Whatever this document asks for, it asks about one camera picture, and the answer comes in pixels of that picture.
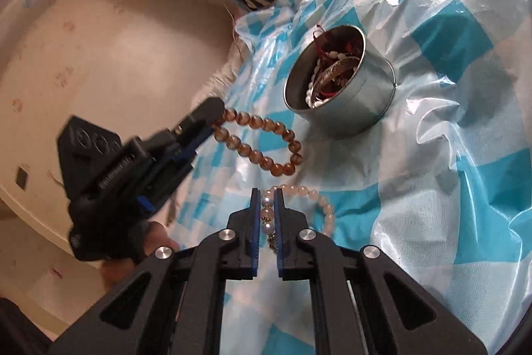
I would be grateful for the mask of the person's left hand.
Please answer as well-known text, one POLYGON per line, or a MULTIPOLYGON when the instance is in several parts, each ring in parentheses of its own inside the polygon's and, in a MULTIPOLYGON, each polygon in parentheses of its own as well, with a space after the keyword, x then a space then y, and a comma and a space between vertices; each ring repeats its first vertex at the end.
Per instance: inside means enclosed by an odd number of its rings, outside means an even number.
MULTIPOLYGON (((166 228, 157 222, 151 222, 144 238, 143 250, 150 256, 157 248, 170 247, 177 252, 180 246, 168 236, 166 228)), ((100 276, 106 291, 111 290, 121 280, 135 270, 136 265, 131 259, 103 261, 100 266, 100 276)))

